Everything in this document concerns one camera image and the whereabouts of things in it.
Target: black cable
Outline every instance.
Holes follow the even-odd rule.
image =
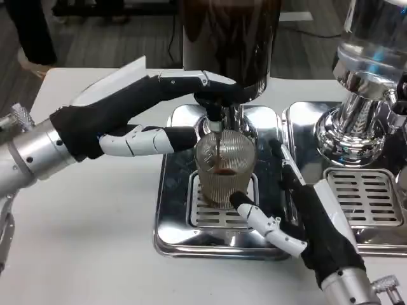
[[[175,36],[176,36],[176,15],[174,14],[172,16],[172,35],[171,35],[171,40],[170,40],[170,43],[168,45],[168,50],[167,50],[168,55],[170,56],[172,63],[175,62],[174,58],[172,57],[172,54],[171,54],[171,46],[172,46],[172,43],[174,42]]]
[[[324,39],[338,38],[341,36],[341,34],[325,36],[325,35],[320,35],[320,34],[315,34],[315,33],[309,33],[304,30],[295,29],[293,27],[286,27],[285,25],[279,25],[279,28],[287,30],[287,31],[292,31],[292,32],[296,32],[296,33],[300,33],[300,34],[304,34],[304,35],[308,35],[308,36],[312,36],[312,37],[317,37],[317,38],[324,38]]]

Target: floor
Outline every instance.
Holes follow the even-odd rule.
[[[69,18],[62,24],[51,16],[54,0],[43,0],[61,67],[120,67],[141,55],[149,68],[173,64],[167,48],[172,17],[132,17],[125,25],[101,18]],[[290,79],[331,79],[337,38],[319,38],[341,32],[349,0],[283,0],[283,11],[309,11],[313,21],[281,22],[277,33],[271,75]],[[179,22],[171,54],[180,61]],[[41,80],[21,70],[16,54],[17,33],[4,7],[0,7],[0,116],[14,103],[31,108]]]

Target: robotic arm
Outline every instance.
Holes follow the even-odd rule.
[[[230,201],[248,224],[270,243],[303,259],[314,270],[320,289],[330,305],[381,304],[377,294],[386,292],[393,304],[404,305],[395,276],[371,283],[359,255],[353,232],[326,179],[307,185],[287,148],[270,142],[280,160],[283,187],[301,216],[306,241],[280,229],[280,218],[267,217],[244,193]]]
[[[36,126],[24,108],[13,106],[0,119],[0,132],[16,123],[24,132],[0,145],[0,272],[14,230],[11,203],[20,188],[86,158],[168,154],[194,147],[197,136],[192,127],[128,124],[159,102],[189,93],[208,100],[245,101],[236,82],[210,72],[175,71],[150,77],[142,57],[89,86],[72,105]]]

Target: white table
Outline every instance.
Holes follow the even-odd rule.
[[[66,105],[112,69],[54,69],[32,109],[36,122]],[[341,100],[336,81],[272,79],[256,104],[281,112],[297,100]],[[136,122],[165,125],[191,97],[159,104]],[[15,238],[0,278],[9,305],[324,304],[301,261],[170,259],[153,248],[160,156],[103,156],[21,190]],[[372,279],[396,274],[407,287],[407,260],[367,258]]]

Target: drip tray grate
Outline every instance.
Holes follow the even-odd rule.
[[[191,175],[190,189],[190,202],[188,204],[190,207],[190,222],[192,226],[240,230],[250,229],[246,220],[244,220],[235,209],[219,209],[205,200],[200,190],[200,182],[197,172],[194,172]],[[255,189],[257,189],[257,178],[255,175],[252,175],[252,179],[247,187],[247,195],[258,205]]]
[[[325,171],[351,226],[400,226],[401,206],[386,170],[328,168]]]

